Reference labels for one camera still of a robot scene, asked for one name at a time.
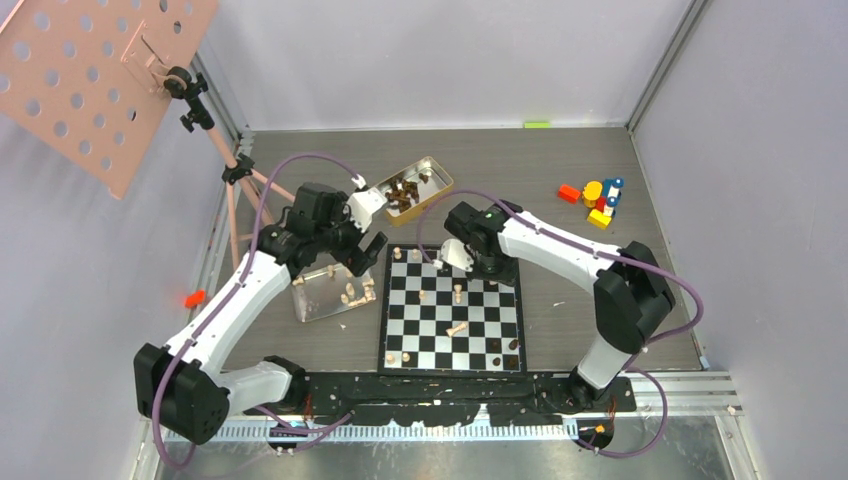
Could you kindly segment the black white chessboard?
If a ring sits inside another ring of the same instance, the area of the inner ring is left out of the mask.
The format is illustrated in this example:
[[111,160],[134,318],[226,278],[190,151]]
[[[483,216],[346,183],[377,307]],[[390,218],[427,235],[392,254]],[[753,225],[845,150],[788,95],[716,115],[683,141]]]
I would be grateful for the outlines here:
[[[451,266],[435,268],[423,255],[436,255],[427,245],[391,244],[387,248],[382,290],[377,370],[384,375],[507,377],[527,371],[521,285],[514,287],[472,280]],[[453,285],[461,284],[462,302],[454,303]],[[445,331],[462,322],[468,328],[453,337]],[[519,340],[516,350],[508,348]],[[411,361],[402,363],[402,353]],[[391,354],[395,363],[388,365]],[[517,370],[504,367],[516,356]],[[499,367],[492,360],[500,357]]]

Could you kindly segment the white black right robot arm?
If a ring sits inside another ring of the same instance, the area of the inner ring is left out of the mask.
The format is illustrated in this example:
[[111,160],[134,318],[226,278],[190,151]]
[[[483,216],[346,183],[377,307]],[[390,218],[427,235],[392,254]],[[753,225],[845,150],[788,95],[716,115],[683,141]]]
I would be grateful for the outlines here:
[[581,287],[594,301],[596,336],[550,404],[577,412],[596,410],[610,384],[673,310],[676,299],[653,252],[639,242],[597,243],[554,227],[511,203],[478,210],[466,202],[444,222],[450,233],[442,263],[472,279],[512,286],[526,261]]

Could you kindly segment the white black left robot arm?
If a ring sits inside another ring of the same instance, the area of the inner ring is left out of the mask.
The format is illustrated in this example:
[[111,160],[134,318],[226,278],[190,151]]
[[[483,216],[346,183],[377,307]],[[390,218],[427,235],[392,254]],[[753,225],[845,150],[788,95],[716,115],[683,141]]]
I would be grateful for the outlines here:
[[165,345],[143,345],[134,358],[139,412],[195,445],[212,439],[226,419],[272,404],[298,412],[309,394],[304,368],[279,356],[225,372],[240,338],[278,294],[321,254],[355,276],[375,265],[387,243],[379,232],[360,243],[387,200],[375,188],[347,194],[308,182],[282,218],[261,227],[225,286]]

